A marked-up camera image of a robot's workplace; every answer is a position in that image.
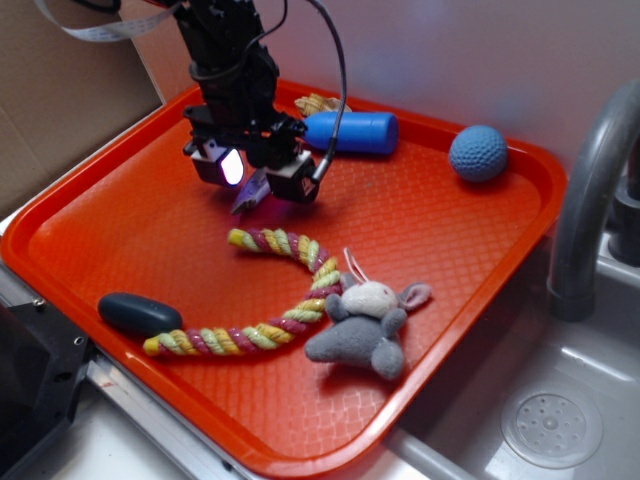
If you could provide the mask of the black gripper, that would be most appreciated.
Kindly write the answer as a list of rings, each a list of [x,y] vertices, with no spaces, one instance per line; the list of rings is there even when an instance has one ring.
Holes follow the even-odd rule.
[[[192,140],[183,152],[198,177],[209,184],[238,186],[245,173],[242,150],[252,166],[267,167],[276,198],[313,203],[319,185],[312,181],[316,165],[311,152],[302,151],[299,141],[305,127],[274,107],[279,70],[266,47],[255,44],[228,66],[194,61],[189,73],[204,103],[184,110]]]

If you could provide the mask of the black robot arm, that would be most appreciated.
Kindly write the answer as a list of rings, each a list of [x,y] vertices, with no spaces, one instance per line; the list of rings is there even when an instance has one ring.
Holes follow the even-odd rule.
[[[279,69],[260,43],[265,31],[251,1],[186,1],[174,13],[191,57],[189,73],[203,102],[188,106],[184,153],[199,177],[231,186],[223,162],[234,151],[266,173],[278,198],[309,204],[319,191],[315,163],[303,149],[302,121],[275,107]]]

